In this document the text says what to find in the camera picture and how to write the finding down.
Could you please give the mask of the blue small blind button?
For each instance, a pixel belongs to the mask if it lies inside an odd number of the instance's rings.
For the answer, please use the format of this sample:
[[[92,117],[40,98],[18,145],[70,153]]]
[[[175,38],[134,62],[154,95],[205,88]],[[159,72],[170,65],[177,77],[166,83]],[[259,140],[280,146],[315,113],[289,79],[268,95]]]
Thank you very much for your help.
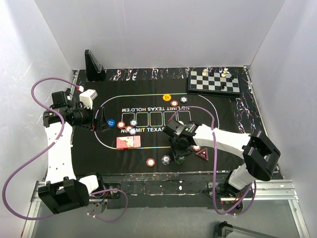
[[[108,119],[107,123],[108,123],[109,127],[114,127],[116,125],[116,122],[114,119]]]

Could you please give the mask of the green poker chip stack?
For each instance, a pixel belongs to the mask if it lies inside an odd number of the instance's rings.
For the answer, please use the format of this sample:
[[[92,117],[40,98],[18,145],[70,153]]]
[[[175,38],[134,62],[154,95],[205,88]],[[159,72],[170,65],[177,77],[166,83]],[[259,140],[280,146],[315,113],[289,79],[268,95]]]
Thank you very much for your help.
[[[175,162],[176,162],[177,164],[182,164],[182,163],[183,163],[183,161],[184,161],[184,160],[179,159],[179,158],[175,159]]]

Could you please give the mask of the black triangular all-in marker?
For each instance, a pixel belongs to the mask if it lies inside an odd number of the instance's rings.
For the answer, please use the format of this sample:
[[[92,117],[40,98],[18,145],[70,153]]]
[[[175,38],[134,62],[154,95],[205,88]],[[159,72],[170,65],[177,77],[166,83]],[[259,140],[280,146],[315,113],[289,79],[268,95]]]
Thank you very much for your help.
[[[196,153],[196,156],[198,156],[198,157],[204,159],[205,161],[208,161],[208,160],[209,160],[207,148],[204,148],[204,149],[198,151],[198,152]]]

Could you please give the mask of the red playing card deck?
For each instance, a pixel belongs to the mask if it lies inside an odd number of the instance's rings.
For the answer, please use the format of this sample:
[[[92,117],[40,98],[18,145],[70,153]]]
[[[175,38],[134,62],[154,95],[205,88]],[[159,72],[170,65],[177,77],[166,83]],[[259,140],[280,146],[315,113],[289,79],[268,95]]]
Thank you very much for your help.
[[[123,136],[116,138],[116,149],[135,149],[141,147],[141,137],[139,135]]]

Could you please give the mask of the red poker chip stack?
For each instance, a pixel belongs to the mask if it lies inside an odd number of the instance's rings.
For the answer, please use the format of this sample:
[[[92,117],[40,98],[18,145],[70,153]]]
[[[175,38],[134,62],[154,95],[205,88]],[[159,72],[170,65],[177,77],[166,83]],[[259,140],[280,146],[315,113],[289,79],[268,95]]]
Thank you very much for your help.
[[[155,165],[155,160],[153,158],[148,158],[146,161],[147,166],[153,167]]]

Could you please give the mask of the yellow dealer button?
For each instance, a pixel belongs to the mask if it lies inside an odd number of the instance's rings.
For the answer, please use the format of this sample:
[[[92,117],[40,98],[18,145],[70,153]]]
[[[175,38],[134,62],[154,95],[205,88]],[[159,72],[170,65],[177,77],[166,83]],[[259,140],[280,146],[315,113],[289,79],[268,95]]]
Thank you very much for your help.
[[[170,101],[171,100],[171,95],[170,94],[164,94],[162,96],[162,99],[166,102]]]

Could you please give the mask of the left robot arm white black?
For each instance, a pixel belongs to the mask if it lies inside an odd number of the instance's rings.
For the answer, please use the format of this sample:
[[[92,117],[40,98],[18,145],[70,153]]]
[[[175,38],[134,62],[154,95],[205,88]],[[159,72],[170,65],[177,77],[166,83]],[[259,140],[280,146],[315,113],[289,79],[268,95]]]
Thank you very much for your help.
[[[88,206],[90,195],[101,198],[105,194],[99,173],[76,178],[71,157],[74,127],[94,132],[104,132],[109,128],[103,107],[99,107],[99,115],[94,118],[93,100],[97,95],[96,90],[88,89],[76,100],[71,98],[69,91],[54,92],[53,103],[44,112],[48,144],[53,144],[53,147],[48,150],[46,184],[39,187],[38,195],[53,214]]]

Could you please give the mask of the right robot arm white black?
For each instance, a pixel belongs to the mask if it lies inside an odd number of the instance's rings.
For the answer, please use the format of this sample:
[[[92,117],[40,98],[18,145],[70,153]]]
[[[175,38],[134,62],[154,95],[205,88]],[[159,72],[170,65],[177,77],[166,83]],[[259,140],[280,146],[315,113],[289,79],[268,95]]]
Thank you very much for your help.
[[[241,134],[212,129],[205,124],[181,124],[170,120],[164,128],[175,158],[186,156],[192,146],[205,146],[221,150],[244,160],[232,170],[225,182],[218,186],[224,195],[235,197],[255,180],[269,181],[280,158],[280,151],[263,131]]]

